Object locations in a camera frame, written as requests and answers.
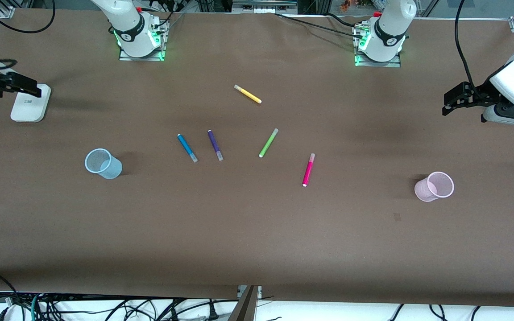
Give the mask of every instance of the cup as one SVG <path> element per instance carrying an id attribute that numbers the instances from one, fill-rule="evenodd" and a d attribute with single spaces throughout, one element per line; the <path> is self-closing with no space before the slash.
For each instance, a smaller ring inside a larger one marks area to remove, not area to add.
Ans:
<path id="1" fill-rule="evenodd" d="M 418 199 L 431 202 L 438 198 L 450 197 L 455 185 L 451 177 L 443 172 L 433 172 L 430 176 L 418 181 L 414 191 Z"/>
<path id="2" fill-rule="evenodd" d="M 116 178 L 122 173 L 120 160 L 104 148 L 97 148 L 88 153 L 84 159 L 84 166 L 91 173 L 97 173 L 106 179 Z"/>

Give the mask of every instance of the cup rim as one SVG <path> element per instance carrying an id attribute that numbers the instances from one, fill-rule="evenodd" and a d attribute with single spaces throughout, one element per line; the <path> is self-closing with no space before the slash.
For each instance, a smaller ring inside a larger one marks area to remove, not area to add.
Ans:
<path id="1" fill-rule="evenodd" d="M 434 175 L 435 173 L 439 173 L 439 174 L 444 175 L 444 176 L 449 178 L 449 181 L 451 182 L 451 192 L 449 192 L 449 194 L 447 194 L 445 196 L 442 196 L 442 195 L 438 195 L 437 193 L 434 193 L 434 191 L 432 191 L 432 189 L 430 188 L 430 177 L 432 175 Z M 435 196 L 437 196 L 439 198 L 450 197 L 451 194 L 453 194 L 453 191 L 455 190 L 455 184 L 453 183 L 453 179 L 451 179 L 451 177 L 449 175 L 447 175 L 446 173 L 443 173 L 443 172 L 433 172 L 433 173 L 430 173 L 430 175 L 428 175 L 426 177 L 426 185 L 428 186 L 428 189 L 430 190 L 430 193 L 432 193 L 433 195 L 435 195 Z"/>
<path id="2" fill-rule="evenodd" d="M 93 171 L 91 170 L 90 168 L 88 168 L 88 157 L 90 156 L 90 154 L 94 153 L 94 152 L 97 152 L 97 151 L 104 151 L 106 152 L 106 154 L 108 154 L 108 164 L 106 165 L 106 167 L 103 169 L 103 170 L 100 170 L 100 171 Z M 86 170 L 87 171 L 90 171 L 91 173 L 102 173 L 104 171 L 106 171 L 108 169 L 108 167 L 110 166 L 110 164 L 112 163 L 112 154 L 110 154 L 110 152 L 108 150 L 105 150 L 104 148 L 96 148 L 94 150 L 91 150 L 87 155 L 86 155 L 86 158 L 84 158 L 84 166 L 86 167 Z"/>

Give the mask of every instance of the pink marker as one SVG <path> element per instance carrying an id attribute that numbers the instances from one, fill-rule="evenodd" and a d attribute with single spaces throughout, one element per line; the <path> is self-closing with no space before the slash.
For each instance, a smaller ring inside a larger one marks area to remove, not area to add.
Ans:
<path id="1" fill-rule="evenodd" d="M 304 172 L 303 187 L 306 187 L 308 185 L 308 177 L 311 176 L 312 163 L 314 163 L 314 161 L 315 155 L 311 154 L 311 157 L 308 159 L 307 171 Z"/>

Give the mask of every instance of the brown table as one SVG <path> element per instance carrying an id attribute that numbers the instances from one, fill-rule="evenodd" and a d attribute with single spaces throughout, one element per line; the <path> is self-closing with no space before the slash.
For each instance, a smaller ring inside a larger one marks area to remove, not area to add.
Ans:
<path id="1" fill-rule="evenodd" d="M 18 289 L 514 305 L 514 126 L 441 116 L 465 80 L 453 21 L 414 21 L 401 69 L 355 67 L 346 37 L 270 14 L 187 15 L 160 63 L 119 62 L 107 28 L 67 10 L 41 34 L 0 27 L 0 58 L 53 89 L 35 124 L 0 99 L 0 273 Z M 505 21 L 462 21 L 460 36 L 477 83 L 514 52 Z M 94 148 L 123 175 L 88 173 Z M 419 201 L 415 180 L 436 170 L 455 193 Z"/>

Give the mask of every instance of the green marker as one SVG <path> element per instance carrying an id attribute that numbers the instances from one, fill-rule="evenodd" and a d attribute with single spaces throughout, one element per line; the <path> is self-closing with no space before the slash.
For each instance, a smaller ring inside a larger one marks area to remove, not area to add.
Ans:
<path id="1" fill-rule="evenodd" d="M 271 146 L 271 143 L 275 139 L 275 136 L 277 136 L 278 132 L 279 132 L 279 130 L 277 128 L 275 128 L 275 130 L 273 130 L 273 134 L 271 134 L 271 137 L 269 137 L 269 139 L 267 140 L 267 143 L 265 143 L 265 146 L 263 146 L 263 149 L 259 153 L 260 158 L 263 158 L 263 156 L 265 156 L 265 153 L 269 149 L 269 146 Z"/>

